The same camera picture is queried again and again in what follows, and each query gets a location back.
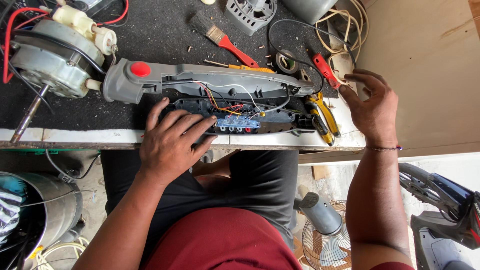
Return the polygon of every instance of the white plastic gear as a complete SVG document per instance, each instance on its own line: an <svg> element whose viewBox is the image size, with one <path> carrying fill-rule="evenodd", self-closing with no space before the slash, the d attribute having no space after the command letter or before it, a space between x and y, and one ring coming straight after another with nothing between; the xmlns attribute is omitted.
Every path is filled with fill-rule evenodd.
<svg viewBox="0 0 480 270"><path fill-rule="evenodd" d="M112 45L117 44L117 34L111 29L105 27L94 27L95 46L105 55L112 54Z"/></svg>

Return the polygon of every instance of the red button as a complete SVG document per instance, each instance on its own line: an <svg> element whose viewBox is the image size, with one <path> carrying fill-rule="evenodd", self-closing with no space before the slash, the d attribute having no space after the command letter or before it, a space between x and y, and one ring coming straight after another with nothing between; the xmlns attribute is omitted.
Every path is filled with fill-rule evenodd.
<svg viewBox="0 0 480 270"><path fill-rule="evenodd" d="M152 70L145 62L135 62L130 66L130 71L138 77L146 77Z"/></svg>

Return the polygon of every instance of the red shirt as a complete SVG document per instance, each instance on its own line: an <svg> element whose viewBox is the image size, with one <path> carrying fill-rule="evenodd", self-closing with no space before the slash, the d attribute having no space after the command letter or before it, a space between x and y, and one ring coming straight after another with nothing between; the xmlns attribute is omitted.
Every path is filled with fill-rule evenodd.
<svg viewBox="0 0 480 270"><path fill-rule="evenodd" d="M374 269L412 269L405 264L400 268L384 265ZM160 239L144 269L302 268L277 229L262 216L244 209L209 208L175 223Z"/></svg>

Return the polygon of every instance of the bracelet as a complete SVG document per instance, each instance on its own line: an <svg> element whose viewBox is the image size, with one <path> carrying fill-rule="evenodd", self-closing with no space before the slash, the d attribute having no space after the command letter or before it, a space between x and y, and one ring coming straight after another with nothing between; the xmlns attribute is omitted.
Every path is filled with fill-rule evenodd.
<svg viewBox="0 0 480 270"><path fill-rule="evenodd" d="M400 145L397 145L395 148L373 148L370 146L365 146L365 148L375 150L375 151L394 151L394 150L401 151L403 149Z"/></svg>

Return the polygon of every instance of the red brush handle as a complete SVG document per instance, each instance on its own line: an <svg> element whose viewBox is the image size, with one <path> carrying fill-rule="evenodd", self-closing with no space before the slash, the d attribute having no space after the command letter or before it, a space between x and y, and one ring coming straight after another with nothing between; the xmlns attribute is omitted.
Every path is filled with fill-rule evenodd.
<svg viewBox="0 0 480 270"><path fill-rule="evenodd" d="M332 74L332 70L330 69L327 62L320 53L315 54L312 58L312 61L318 68L318 70L320 70L320 72L325 76L325 78L327 78L329 85L333 89L337 89L340 87L340 83L338 83L338 81L335 79Z"/></svg>
<svg viewBox="0 0 480 270"><path fill-rule="evenodd" d="M224 48L229 50L231 53L233 53L244 65L251 67L251 68L260 68L258 64L250 58L250 56L244 54L241 50L237 49L237 47L233 46L233 44L230 42L230 39L228 39L228 36L225 35L220 42L218 43L218 46L220 48Z"/></svg>

